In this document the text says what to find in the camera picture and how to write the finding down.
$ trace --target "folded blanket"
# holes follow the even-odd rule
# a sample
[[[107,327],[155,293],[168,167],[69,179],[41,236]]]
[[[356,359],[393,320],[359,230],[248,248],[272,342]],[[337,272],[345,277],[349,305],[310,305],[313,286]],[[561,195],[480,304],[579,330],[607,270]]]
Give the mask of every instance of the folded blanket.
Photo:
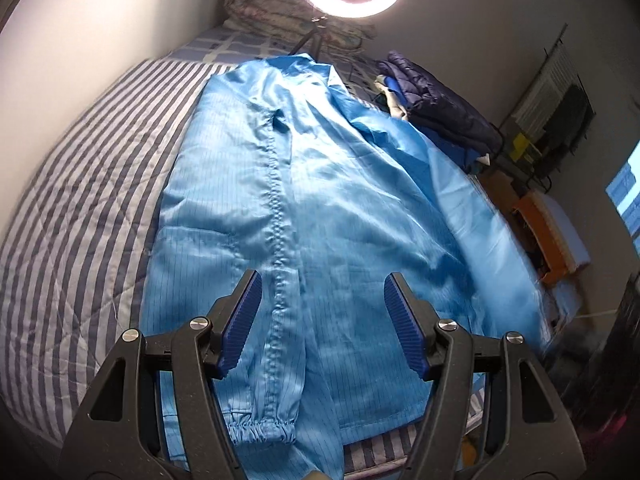
[[[467,101],[431,73],[392,50],[378,62],[383,75],[395,78],[408,101],[409,121],[478,153],[497,155],[502,137]]]
[[[313,27],[314,8],[306,0],[225,0],[225,10],[232,28],[273,36],[296,44]],[[333,52],[357,54],[363,51],[363,40],[376,36],[369,20],[330,17],[324,44]]]
[[[140,328],[205,314],[246,268],[262,303],[214,385],[248,477],[341,480],[342,445],[422,415],[383,283],[475,333],[542,344],[540,294],[510,231],[405,121],[366,107],[309,56],[244,63],[207,84],[162,194]],[[168,446],[184,458],[170,378]]]

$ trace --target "bed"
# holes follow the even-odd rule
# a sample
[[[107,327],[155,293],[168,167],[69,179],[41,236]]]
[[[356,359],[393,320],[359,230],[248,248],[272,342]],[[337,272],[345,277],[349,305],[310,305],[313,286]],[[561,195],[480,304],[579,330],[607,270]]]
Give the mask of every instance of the bed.
[[[49,153],[0,249],[0,391],[26,431],[60,447],[110,347],[138,325],[159,197],[207,79],[289,50],[224,27],[203,32],[129,70]],[[323,56],[372,107],[372,60]],[[468,430],[481,422],[483,395],[480,382]],[[347,477],[400,468],[418,424],[345,446]]]

